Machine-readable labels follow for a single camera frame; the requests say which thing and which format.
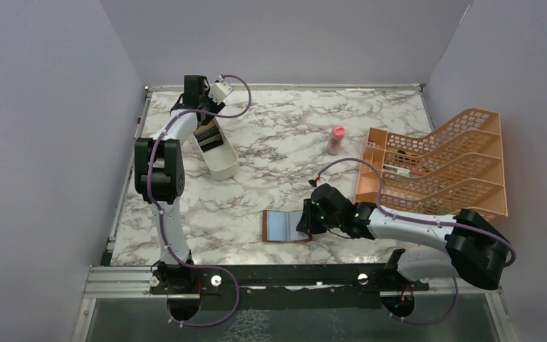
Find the pink bottle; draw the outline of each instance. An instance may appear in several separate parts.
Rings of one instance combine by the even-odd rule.
[[[340,141],[345,135],[343,126],[334,126],[330,132],[330,141],[328,142],[328,153],[335,155],[340,150]]]

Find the white marble surface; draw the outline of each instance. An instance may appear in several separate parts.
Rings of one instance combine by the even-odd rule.
[[[156,92],[143,136],[168,120],[179,93]],[[222,114],[238,113],[246,92],[234,91]],[[305,244],[261,242],[264,209],[302,209],[308,180],[338,158],[359,157],[369,127],[406,135],[430,131],[422,100],[414,90],[260,90],[243,117],[220,125],[238,152],[240,172],[215,182],[190,139],[183,148],[187,184],[181,201],[183,230],[198,264],[323,264],[384,262],[407,243],[392,240],[341,239],[315,235]],[[330,129],[344,125],[341,152],[325,151]],[[352,199],[358,165],[341,163],[323,179]],[[147,265],[159,258],[157,232],[146,202],[129,186],[112,265]]]

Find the purple cable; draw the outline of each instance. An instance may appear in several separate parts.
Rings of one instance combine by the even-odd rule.
[[[156,141],[154,141],[154,146],[155,147],[152,148],[152,154],[150,154],[150,161],[147,164],[147,196],[148,196],[148,198],[150,198],[150,201],[152,203],[154,203],[154,205],[158,209],[158,222],[159,222],[159,225],[160,225],[160,227],[159,227],[160,236],[162,237],[162,243],[167,247],[167,251],[169,252],[169,254],[171,254],[173,259],[175,259],[175,261],[177,261],[179,263],[179,265],[184,266],[184,267],[188,267],[190,269],[216,269],[218,271],[222,271],[222,272],[226,273],[231,278],[231,280],[234,282],[234,286],[236,287],[236,302],[234,303],[234,306],[231,308],[231,310],[229,311],[229,313],[227,315],[225,315],[223,318],[218,319],[218,320],[213,321],[213,322],[209,322],[209,323],[185,323],[184,321],[178,321],[175,318],[173,318],[173,316],[171,315],[171,313],[169,311],[168,305],[167,305],[167,313],[169,314],[169,317],[170,317],[169,322],[178,323],[180,326],[198,326],[198,327],[200,327],[200,326],[215,326],[217,324],[225,322],[228,318],[231,317],[231,315],[234,314],[234,312],[236,312],[236,309],[238,308],[238,304],[240,303],[240,285],[238,285],[238,280],[236,279],[236,277],[228,269],[225,269],[225,268],[220,267],[220,266],[215,266],[215,265],[186,264],[185,262],[183,262],[175,254],[175,252],[171,248],[171,246],[169,244],[169,240],[167,239],[167,236],[165,235],[164,211],[162,210],[162,206],[160,206],[160,203],[156,202],[156,200],[152,196],[152,172],[154,170],[154,161],[156,160],[156,149],[157,149],[156,147],[158,146],[158,144],[160,143],[162,138],[167,134],[167,131],[183,115],[190,114],[190,113],[200,113],[200,114],[214,116],[215,118],[228,118],[228,119],[237,118],[239,116],[244,115],[244,113],[246,113],[249,110],[250,106],[251,106],[251,102],[252,102],[251,89],[249,88],[249,85],[246,84],[246,82],[244,82],[244,80],[242,80],[238,76],[235,76],[235,75],[222,75],[222,78],[228,78],[228,77],[229,78],[234,78],[234,79],[240,81],[240,83],[242,83],[242,85],[246,88],[246,92],[249,94],[249,101],[246,104],[246,107],[240,112],[240,114],[220,115],[220,114],[215,114],[215,113],[211,113],[211,112],[208,112],[206,110],[200,110],[200,109],[184,110],[183,112],[179,113],[179,115],[173,117],[173,119],[171,119],[171,121],[169,121],[169,123],[165,126],[165,129],[158,135],[158,138],[156,138]]]
[[[416,326],[430,326],[432,324],[441,323],[441,322],[445,321],[446,319],[448,319],[454,313],[454,311],[456,311],[456,308],[458,307],[458,299],[459,299],[459,296],[458,296],[458,282],[456,281],[456,278],[452,278],[452,280],[454,281],[454,303],[452,304],[451,309],[448,310],[448,312],[446,312],[445,315],[443,315],[443,316],[441,316],[437,319],[434,319],[432,321],[427,321],[427,322],[412,321],[409,318],[403,318],[402,319],[402,317],[398,317],[398,316],[394,315],[384,305],[382,306],[382,308],[386,312],[388,312],[391,317],[397,319],[398,321],[401,321],[402,323],[414,324]]]
[[[382,194],[382,176],[380,175],[380,172],[378,172],[378,170],[376,170],[376,168],[374,166],[372,166],[372,164],[370,164],[369,162],[365,162],[365,161],[363,161],[361,159],[358,159],[358,158],[341,158],[339,160],[335,160],[332,163],[326,165],[322,170],[320,170],[320,172],[318,172],[318,176],[322,175],[322,173],[324,173],[326,170],[328,170],[331,166],[336,165],[339,162],[349,162],[349,161],[361,162],[362,164],[364,164],[364,165],[368,166],[370,169],[372,169],[372,171],[374,171],[374,173],[376,174],[376,177],[378,177],[378,193],[376,194],[376,207],[383,214],[385,214],[387,216],[393,216],[393,214],[391,212],[388,212],[387,210],[385,210],[385,208],[382,207],[382,205],[380,204],[380,196]],[[428,219],[415,219],[413,217],[402,216],[402,215],[395,215],[395,218],[403,219],[404,221],[408,221],[408,222],[414,222],[414,223],[420,223],[420,224],[429,224],[429,225],[437,226],[436,221],[430,221]],[[515,259],[516,259],[515,249],[511,246],[511,244],[508,241],[506,241],[505,239],[502,239],[498,235],[492,234],[490,232],[486,232],[483,229],[467,226],[466,224],[462,224],[462,223],[458,223],[458,222],[440,222],[439,225],[445,226],[445,227],[456,227],[456,228],[462,228],[462,229],[470,230],[471,232],[479,233],[479,234],[485,235],[486,237],[489,237],[491,239],[498,240],[500,243],[502,243],[504,246],[506,246],[506,248],[511,252],[511,258],[504,264],[504,266],[505,267],[511,266],[515,262]]]

